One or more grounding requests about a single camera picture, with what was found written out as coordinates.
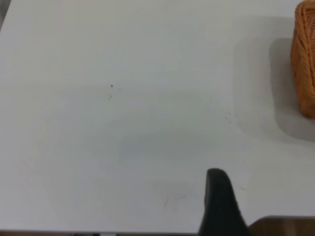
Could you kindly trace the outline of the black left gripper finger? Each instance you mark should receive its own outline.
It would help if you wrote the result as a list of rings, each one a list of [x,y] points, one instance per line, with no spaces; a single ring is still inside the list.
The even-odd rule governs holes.
[[[199,236],[249,236],[227,173],[218,168],[207,171],[204,215]]]

